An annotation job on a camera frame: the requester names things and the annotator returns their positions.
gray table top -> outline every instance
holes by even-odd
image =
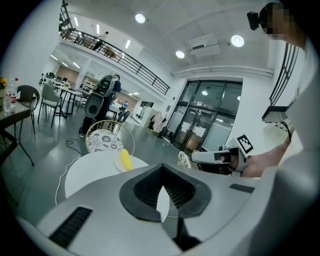
[[[5,129],[28,116],[30,116],[30,109],[16,101],[14,113],[5,112],[4,109],[0,111],[0,127],[1,129]]]

round white table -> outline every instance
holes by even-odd
[[[97,151],[84,155],[78,159],[66,174],[64,191],[68,198],[91,182],[109,176],[121,174],[115,164],[115,159],[119,157],[119,152]],[[148,166],[147,163],[130,156],[132,167],[141,168]],[[163,222],[169,212],[170,197],[164,187],[162,187],[157,201],[156,209],[160,212],[161,222]]]

green chair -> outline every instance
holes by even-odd
[[[56,110],[58,107],[61,108],[62,98],[57,96],[55,94],[54,89],[48,84],[45,84],[43,86],[41,97],[42,97],[42,100],[41,100],[41,104],[40,104],[40,108],[39,108],[38,123],[39,123],[41,107],[42,107],[42,105],[45,105],[45,106],[48,106],[48,107],[54,109],[52,122],[51,122],[51,127],[52,127],[52,125],[54,124]],[[47,118],[47,107],[45,108],[45,118]]]

white ceiling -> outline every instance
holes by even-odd
[[[64,62],[68,65],[68,68],[77,72],[81,71],[81,68],[87,61],[86,57],[82,56],[81,54],[78,54],[76,51],[67,51],[59,45],[53,50],[52,55],[58,58],[59,63]],[[73,62],[77,63],[80,66],[80,68],[77,68],[73,64]],[[97,63],[93,60],[90,62],[88,72],[91,74],[99,73],[102,76],[114,75],[116,73],[110,68],[101,65],[100,63]],[[152,93],[144,90],[143,88],[141,88],[140,86],[138,86],[137,84],[135,84],[134,82],[132,82],[124,76],[120,77],[120,82],[121,88],[124,89],[126,93],[139,93],[136,95],[137,98],[141,98],[142,100],[146,100],[149,102],[159,101],[159,99],[152,95]]]
[[[69,17],[71,19],[71,23],[76,30],[85,32],[89,35],[93,36],[102,36],[105,32],[109,32],[107,37],[107,42],[111,45],[116,46],[120,50],[126,52],[132,57],[136,57],[140,51],[143,49],[143,46],[136,42],[132,37],[120,32],[119,30],[110,27],[106,24],[103,24],[99,21],[96,21],[92,18],[84,17],[81,15],[76,15],[72,12],[69,12]],[[97,24],[99,24],[99,34],[97,33]],[[130,40],[130,44],[128,49],[126,48],[127,41]]]
[[[106,24],[148,49],[170,71],[213,65],[268,67],[269,38],[261,29],[252,31],[247,12],[259,11],[266,0],[66,0],[72,15]],[[139,24],[135,14],[147,21]],[[217,39],[221,54],[196,58],[188,55],[188,41],[207,34]],[[244,38],[237,48],[230,39]],[[178,59],[175,52],[185,52]]]

window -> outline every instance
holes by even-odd
[[[200,102],[209,105],[209,107],[217,107],[224,91],[224,85],[224,81],[201,82],[193,102]]]
[[[242,86],[240,84],[227,83],[220,107],[237,113],[241,91]]]
[[[170,132],[175,133],[178,125],[180,124],[182,117],[186,112],[186,106],[178,106],[175,112],[172,114],[172,118],[170,123],[168,124],[167,128]]]
[[[234,121],[232,118],[217,114],[202,147],[208,151],[219,151],[219,147],[226,144]]]
[[[186,90],[185,90],[185,92],[183,94],[183,97],[182,97],[181,101],[190,102],[192,97],[195,94],[197,86],[198,86],[198,81],[189,82],[188,85],[187,85],[187,88],[186,88]]]

